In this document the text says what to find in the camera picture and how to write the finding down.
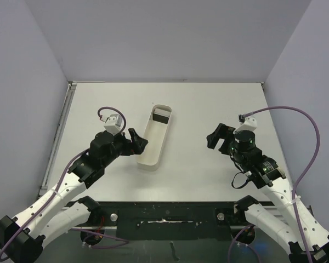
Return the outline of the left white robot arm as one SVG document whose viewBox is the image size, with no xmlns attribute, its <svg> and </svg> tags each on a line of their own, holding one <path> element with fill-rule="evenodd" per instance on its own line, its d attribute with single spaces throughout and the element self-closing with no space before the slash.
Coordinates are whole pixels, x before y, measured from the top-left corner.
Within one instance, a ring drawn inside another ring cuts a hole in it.
<svg viewBox="0 0 329 263">
<path fill-rule="evenodd" d="M 35 262 L 43 249 L 69 229 L 86 222 L 95 225 L 101 217 L 101 206 L 92 198 L 80 198 L 64 209 L 76 196 L 90 188 L 105 174 L 105 168 L 119 156 L 140 155 L 148 141 L 130 128 L 130 139 L 124 133 L 98 133 L 89 149 L 74 157 L 64 169 L 58 183 L 34 204 L 14 217 L 0 219 L 0 262 Z"/>
</svg>

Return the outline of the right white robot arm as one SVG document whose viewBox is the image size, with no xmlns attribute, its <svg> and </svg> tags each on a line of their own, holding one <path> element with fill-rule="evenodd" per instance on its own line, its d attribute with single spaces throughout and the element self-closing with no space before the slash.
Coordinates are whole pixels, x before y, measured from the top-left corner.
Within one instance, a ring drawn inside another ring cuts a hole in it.
<svg viewBox="0 0 329 263">
<path fill-rule="evenodd" d="M 288 254 L 290 262 L 329 262 L 329 232 L 293 196 L 292 186 L 278 163 L 256 146 L 250 130 L 237 131 L 219 124 L 207 137 L 208 148 L 224 142 L 219 151 L 228 155 L 243 173 L 279 211 L 283 220 L 268 212 L 260 202 L 248 195 L 234 203 L 233 217 L 239 224 L 253 224 L 277 242 Z"/>
</svg>

